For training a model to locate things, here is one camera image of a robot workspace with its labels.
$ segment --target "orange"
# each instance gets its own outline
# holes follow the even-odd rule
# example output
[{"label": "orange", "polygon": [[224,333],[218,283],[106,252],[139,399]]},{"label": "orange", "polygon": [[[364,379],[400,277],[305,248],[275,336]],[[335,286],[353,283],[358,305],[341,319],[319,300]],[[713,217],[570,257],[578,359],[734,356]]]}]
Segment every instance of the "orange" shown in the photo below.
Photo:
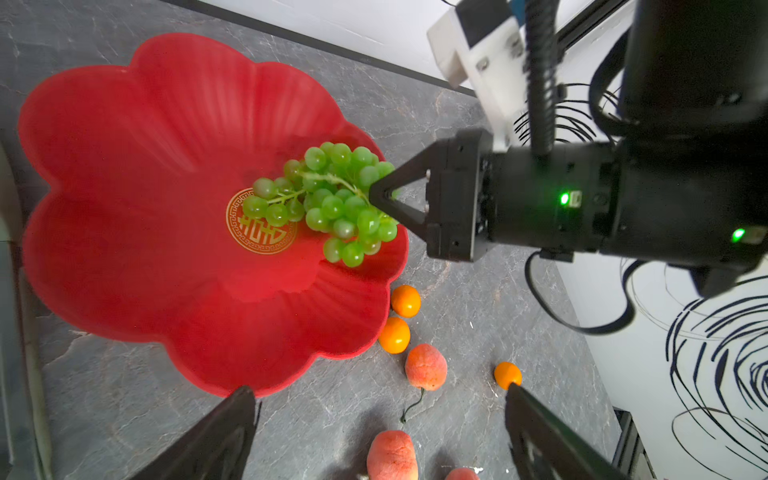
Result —
[{"label": "orange", "polygon": [[411,318],[422,308],[419,292],[410,285],[401,285],[392,292],[392,310],[405,318]]},{"label": "orange", "polygon": [[480,477],[471,468],[454,468],[445,480],[480,480]]},{"label": "orange", "polygon": [[403,353],[411,343],[411,329],[405,320],[396,316],[387,319],[382,334],[379,335],[379,343],[387,353]]},{"label": "orange", "polygon": [[493,371],[493,378],[496,379],[498,386],[504,390],[509,389],[509,385],[516,383],[520,385],[523,383],[523,373],[520,369],[510,362],[501,362],[496,366],[496,370]]},{"label": "orange", "polygon": [[434,346],[422,343],[408,353],[406,376],[417,389],[437,390],[448,376],[448,363]]},{"label": "orange", "polygon": [[371,480],[418,480],[419,466],[411,437],[401,430],[388,430],[373,439],[366,460]]}]

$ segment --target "black circular scribble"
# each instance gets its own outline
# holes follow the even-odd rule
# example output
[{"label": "black circular scribble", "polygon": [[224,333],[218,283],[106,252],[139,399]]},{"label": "black circular scribble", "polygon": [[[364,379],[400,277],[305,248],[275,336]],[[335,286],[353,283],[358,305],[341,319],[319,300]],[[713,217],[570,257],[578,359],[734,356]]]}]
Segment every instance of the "black circular scribble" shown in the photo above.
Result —
[{"label": "black circular scribble", "polygon": [[670,380],[684,406],[671,428],[710,472],[758,480],[768,476],[768,276],[724,298],[694,300],[670,325]]}]

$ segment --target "white wall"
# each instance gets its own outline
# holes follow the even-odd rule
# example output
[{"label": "white wall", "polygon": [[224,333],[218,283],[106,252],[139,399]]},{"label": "white wall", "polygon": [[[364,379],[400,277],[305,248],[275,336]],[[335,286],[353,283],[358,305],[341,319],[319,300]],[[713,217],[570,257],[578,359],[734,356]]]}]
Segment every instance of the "white wall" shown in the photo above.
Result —
[{"label": "white wall", "polygon": [[[589,83],[607,51],[631,24],[633,8],[627,5],[569,50],[559,80]],[[621,274],[630,262],[577,254],[573,264],[558,263],[582,326],[602,325],[621,315],[625,307]],[[768,276],[768,263],[744,278],[756,276]],[[687,316],[686,305],[699,297],[684,270],[649,263],[633,275],[630,288],[638,307],[632,325],[613,335],[588,336],[587,342],[611,401],[632,413],[657,477],[767,477],[768,452],[764,448],[768,448],[768,435],[758,429],[768,432],[768,405],[746,400],[743,392],[751,391],[750,380],[754,376],[763,398],[768,396],[766,385],[760,385],[768,379],[768,312],[761,312],[768,307],[768,277],[707,301]],[[752,296],[766,298],[749,300]],[[721,313],[706,319],[720,308]],[[743,309],[752,310],[723,330],[707,330],[726,314]],[[676,321],[682,322],[680,331],[672,329],[672,342],[668,344],[670,326]],[[762,329],[728,340],[729,334],[756,321],[759,323],[752,328]],[[713,356],[721,344],[726,347]],[[705,354],[700,357],[702,348]],[[742,356],[751,354],[737,367],[742,348]],[[718,393],[720,362],[725,368]]]},{"label": "white wall", "polygon": [[[442,0],[203,0],[262,22],[442,78],[427,30],[450,8]],[[561,0],[558,27],[590,0]]]}]

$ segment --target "bunch of grapes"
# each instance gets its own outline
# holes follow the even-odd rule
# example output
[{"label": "bunch of grapes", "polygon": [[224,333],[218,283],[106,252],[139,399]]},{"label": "bunch of grapes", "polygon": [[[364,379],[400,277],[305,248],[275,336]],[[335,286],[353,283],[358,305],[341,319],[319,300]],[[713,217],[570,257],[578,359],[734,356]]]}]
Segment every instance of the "bunch of grapes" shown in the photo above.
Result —
[{"label": "bunch of grapes", "polygon": [[243,212],[274,227],[304,219],[312,230],[331,234],[323,245],[329,262],[355,267],[397,237],[397,221],[368,199],[371,185],[393,170],[365,147],[352,151],[326,142],[307,150],[302,161],[288,160],[283,177],[253,182]]}]

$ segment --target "gray marble table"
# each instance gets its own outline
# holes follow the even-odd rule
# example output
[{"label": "gray marble table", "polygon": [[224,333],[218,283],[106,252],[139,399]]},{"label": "gray marble table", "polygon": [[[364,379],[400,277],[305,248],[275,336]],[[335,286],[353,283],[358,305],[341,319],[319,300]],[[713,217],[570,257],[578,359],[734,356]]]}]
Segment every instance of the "gray marble table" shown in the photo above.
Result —
[{"label": "gray marble table", "polygon": [[[25,214],[48,191],[26,161],[16,132],[26,94],[48,76],[81,65],[126,65],[148,38],[206,35],[254,61],[281,61],[316,78],[347,118],[399,165],[437,137],[482,124],[474,98],[274,38],[156,0],[0,0],[0,142],[8,152]],[[417,188],[404,197],[418,204]],[[422,292],[413,345],[428,342],[448,360],[438,392],[412,410],[404,428],[422,478],[457,465],[481,478],[517,478],[503,425],[504,399],[492,368],[510,360],[524,385],[610,458],[619,428],[582,337],[552,322],[525,289],[529,251],[497,247],[476,264],[429,259],[412,236],[399,283]],[[557,270],[535,277],[574,321]],[[41,306],[41,356],[58,479],[125,478],[209,412],[219,399],[192,386],[162,346],[119,343],[77,331]],[[320,359],[293,385],[264,399],[247,478],[354,478],[384,429],[400,428],[417,391],[405,356],[374,345],[346,360]]]}]

